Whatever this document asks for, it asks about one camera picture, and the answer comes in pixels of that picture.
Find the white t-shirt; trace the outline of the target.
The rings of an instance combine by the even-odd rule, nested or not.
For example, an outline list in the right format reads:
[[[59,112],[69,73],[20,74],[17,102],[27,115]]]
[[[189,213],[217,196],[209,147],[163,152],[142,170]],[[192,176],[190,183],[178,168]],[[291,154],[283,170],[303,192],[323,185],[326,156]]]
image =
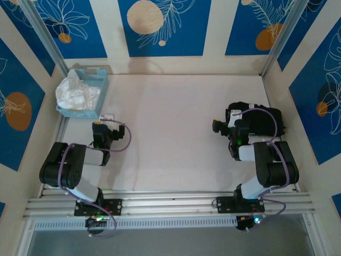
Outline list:
[[[62,109],[93,110],[101,89],[83,82],[74,69],[68,72],[55,90],[57,105]]]

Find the black folded t-shirt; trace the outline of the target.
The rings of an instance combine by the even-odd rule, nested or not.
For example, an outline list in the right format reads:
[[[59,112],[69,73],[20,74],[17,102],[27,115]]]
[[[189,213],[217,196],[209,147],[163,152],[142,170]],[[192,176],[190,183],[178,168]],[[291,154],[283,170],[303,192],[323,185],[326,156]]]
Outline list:
[[[265,109],[275,118],[277,123],[277,137],[281,137],[285,134],[285,126],[283,124],[281,111],[275,108],[268,108],[263,105],[245,103],[241,101],[231,103],[225,110],[226,122],[228,123],[231,118],[240,118],[243,121],[246,121],[249,125],[250,134],[273,137],[275,134],[275,125],[272,117],[268,113],[260,110],[252,110],[240,116],[232,116],[233,110],[245,111],[254,108]]]

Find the light blue plastic basket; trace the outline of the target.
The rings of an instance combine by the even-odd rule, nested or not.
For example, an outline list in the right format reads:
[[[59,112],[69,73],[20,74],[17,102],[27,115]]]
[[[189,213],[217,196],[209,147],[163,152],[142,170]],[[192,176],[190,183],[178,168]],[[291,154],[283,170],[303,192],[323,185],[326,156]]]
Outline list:
[[[104,69],[74,69],[79,78],[89,86],[97,86],[101,89],[99,99],[93,110],[62,109],[58,105],[56,110],[65,117],[74,118],[98,118],[102,110],[105,95],[109,85],[107,71]]]

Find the black controller board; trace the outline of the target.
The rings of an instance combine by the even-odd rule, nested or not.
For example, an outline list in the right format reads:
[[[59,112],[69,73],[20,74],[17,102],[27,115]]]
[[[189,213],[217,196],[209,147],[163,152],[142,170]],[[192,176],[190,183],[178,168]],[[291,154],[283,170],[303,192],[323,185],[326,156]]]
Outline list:
[[[259,216],[237,216],[236,228],[240,231],[248,231],[253,226],[260,224],[262,220]]]
[[[85,220],[85,227],[86,228],[99,228],[99,227],[106,227],[107,226],[107,219],[104,218],[88,218]]]

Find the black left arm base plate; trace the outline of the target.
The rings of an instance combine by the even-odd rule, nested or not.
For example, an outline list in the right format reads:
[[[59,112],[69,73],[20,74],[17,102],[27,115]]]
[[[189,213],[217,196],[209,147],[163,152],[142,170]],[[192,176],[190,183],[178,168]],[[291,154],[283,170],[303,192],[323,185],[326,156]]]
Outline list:
[[[122,199],[103,199],[99,205],[113,216],[120,216],[123,208],[122,202]],[[85,204],[83,202],[76,202],[74,216],[97,218],[99,216],[108,216],[108,214],[97,207]]]

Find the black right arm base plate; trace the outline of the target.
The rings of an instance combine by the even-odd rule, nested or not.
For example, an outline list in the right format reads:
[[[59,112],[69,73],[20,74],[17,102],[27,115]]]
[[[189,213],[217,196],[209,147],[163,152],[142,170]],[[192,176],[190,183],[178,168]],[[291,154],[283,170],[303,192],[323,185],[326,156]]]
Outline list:
[[[217,197],[218,213],[252,213],[265,212],[263,201],[257,199],[236,199],[232,196]]]

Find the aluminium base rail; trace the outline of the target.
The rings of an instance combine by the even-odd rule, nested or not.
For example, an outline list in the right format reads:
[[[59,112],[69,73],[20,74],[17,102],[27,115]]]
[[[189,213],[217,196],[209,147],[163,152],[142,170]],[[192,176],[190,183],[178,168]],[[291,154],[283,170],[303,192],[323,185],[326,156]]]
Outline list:
[[[218,192],[126,192],[105,189],[107,199],[122,199],[122,218],[208,217],[217,216],[212,201],[232,194]],[[281,203],[285,214],[315,213],[309,193],[272,193],[265,196],[265,214],[277,213]],[[23,219],[71,218],[76,200],[59,189],[45,189],[41,198],[29,199]]]

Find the aluminium frame post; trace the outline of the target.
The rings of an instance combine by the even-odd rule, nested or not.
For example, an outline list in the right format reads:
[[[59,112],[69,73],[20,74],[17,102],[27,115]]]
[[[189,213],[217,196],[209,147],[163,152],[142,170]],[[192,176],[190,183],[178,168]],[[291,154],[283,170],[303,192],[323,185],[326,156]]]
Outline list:
[[[290,35],[296,27],[302,13],[304,12],[309,0],[295,0],[293,8],[290,10],[282,29],[280,30],[273,47],[271,48],[263,70],[261,72],[262,80],[265,80],[271,71],[273,64],[277,61],[278,56],[286,45]]]
[[[54,39],[52,38],[51,33],[49,32],[42,18],[40,17],[33,2],[31,0],[18,0],[18,2],[23,13],[25,14],[26,18],[32,25],[35,33],[39,37],[41,43],[44,45],[50,57],[54,61],[58,70],[60,71],[62,77],[63,78],[67,77],[69,69]]]

